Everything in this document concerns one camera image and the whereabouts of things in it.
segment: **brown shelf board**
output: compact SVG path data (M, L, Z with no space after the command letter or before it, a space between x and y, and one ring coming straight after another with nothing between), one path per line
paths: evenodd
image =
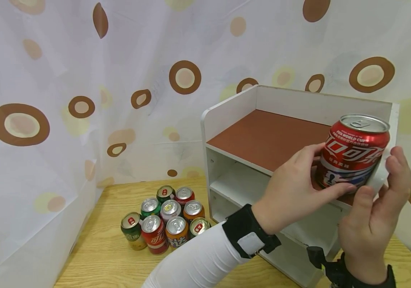
M324 142L330 126L254 110L207 143L274 172L306 145ZM321 188L313 183L314 188ZM338 200L351 205L353 195Z

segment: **hand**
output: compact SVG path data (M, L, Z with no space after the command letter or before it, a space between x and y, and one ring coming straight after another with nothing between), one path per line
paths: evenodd
M373 202L373 189L361 187L338 231L348 271L370 285L381 284L387 278L385 249L396 229L399 213L411 194L411 170L401 147L391 149L386 169L389 188L384 185Z
M267 234L281 231L324 204L356 189L349 183L337 183L321 191L313 188L313 161L319 161L324 144L304 147L277 168L263 197L252 206L255 218Z

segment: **white shelving unit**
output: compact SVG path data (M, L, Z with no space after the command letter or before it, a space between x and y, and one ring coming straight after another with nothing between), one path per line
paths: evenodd
M398 104L257 85L207 109L202 139L211 218L224 221L258 201L278 166L303 146L323 142L329 127L348 113L378 116L391 125L390 143L367 182L378 191L396 142ZM306 247L322 247L327 260L338 254L338 223L352 200L334 200L284 228L277 234L282 245L260 256L300 286L314 287L322 272L309 262Z

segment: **wooden table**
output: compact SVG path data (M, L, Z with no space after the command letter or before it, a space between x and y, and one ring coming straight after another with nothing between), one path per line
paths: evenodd
M141 287L145 278L163 255L152 255L148 249L133 251L121 233L120 221L131 211L138 211L141 202L155 195L164 184L175 189L191 187L206 209L208 203L204 178L188 178L158 182L114 185L106 188L66 262L55 288L75 287ZM399 288L411 287L411 252L397 238L386 252L387 263L393 265ZM217 287L299 287L260 257L237 267ZM323 278L319 288L329 287Z

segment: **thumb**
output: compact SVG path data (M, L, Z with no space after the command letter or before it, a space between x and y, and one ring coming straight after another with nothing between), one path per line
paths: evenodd
M356 189L356 186L350 183L337 183L321 191L317 191L316 195L318 201L322 204L329 203L330 201L337 199L347 192L352 192Z
M373 189L369 186L362 186L354 196L348 221L354 226L368 226L370 213L373 207Z

